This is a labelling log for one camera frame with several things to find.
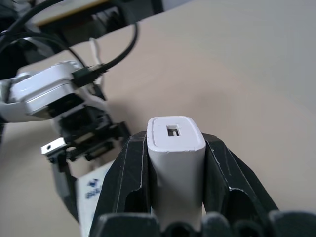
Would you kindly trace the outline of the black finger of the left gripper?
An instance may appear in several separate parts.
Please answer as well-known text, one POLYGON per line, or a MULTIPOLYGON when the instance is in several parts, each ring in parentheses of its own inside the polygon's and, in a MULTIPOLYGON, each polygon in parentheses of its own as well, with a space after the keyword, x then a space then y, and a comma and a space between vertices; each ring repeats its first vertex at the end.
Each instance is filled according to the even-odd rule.
POLYGON ((69 165, 62 155, 54 157, 51 164, 53 179, 58 196, 75 220, 79 219, 77 210, 77 178, 72 176, 69 165))

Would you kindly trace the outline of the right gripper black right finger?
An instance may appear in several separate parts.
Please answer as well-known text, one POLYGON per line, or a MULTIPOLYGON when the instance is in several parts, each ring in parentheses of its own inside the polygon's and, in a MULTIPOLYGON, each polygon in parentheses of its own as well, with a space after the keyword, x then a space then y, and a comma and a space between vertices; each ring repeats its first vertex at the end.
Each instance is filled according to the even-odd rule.
POLYGON ((221 139, 206 133, 203 136, 206 212, 218 212, 231 224, 241 220, 267 223, 268 213, 278 207, 258 177, 221 139))

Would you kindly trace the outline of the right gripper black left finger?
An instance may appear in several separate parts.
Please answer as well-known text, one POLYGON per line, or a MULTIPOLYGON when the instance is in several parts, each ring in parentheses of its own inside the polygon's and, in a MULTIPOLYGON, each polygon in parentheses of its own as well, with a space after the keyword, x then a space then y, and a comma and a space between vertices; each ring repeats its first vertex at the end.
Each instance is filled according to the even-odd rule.
POLYGON ((146 132, 130 136, 107 172, 89 235, 101 215, 150 213, 150 181, 146 132))

